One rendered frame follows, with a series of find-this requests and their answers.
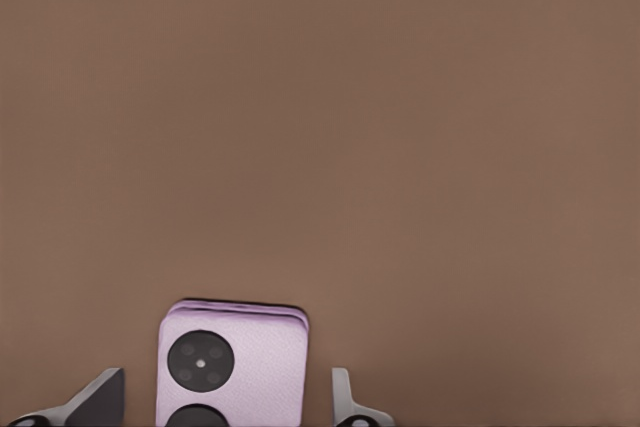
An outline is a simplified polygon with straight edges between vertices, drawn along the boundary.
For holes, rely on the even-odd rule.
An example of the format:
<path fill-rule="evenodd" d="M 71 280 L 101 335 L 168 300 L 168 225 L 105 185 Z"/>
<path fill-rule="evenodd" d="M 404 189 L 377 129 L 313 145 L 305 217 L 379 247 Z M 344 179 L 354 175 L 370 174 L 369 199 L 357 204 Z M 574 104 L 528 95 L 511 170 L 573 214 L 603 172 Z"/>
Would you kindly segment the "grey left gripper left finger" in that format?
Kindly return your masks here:
<path fill-rule="evenodd" d="M 6 427 L 122 427 L 125 371 L 107 368 L 62 405 L 24 414 Z"/>

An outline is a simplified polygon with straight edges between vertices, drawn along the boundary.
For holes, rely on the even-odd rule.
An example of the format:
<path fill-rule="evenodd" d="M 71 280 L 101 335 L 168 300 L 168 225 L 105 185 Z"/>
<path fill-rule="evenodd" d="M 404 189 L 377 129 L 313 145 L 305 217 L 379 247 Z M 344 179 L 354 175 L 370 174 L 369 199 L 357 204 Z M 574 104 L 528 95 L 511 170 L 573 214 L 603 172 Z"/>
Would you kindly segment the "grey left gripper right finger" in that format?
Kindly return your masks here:
<path fill-rule="evenodd" d="M 333 367 L 331 375 L 333 427 L 395 427 L 395 420 L 390 414 L 354 400 L 346 368 Z"/>

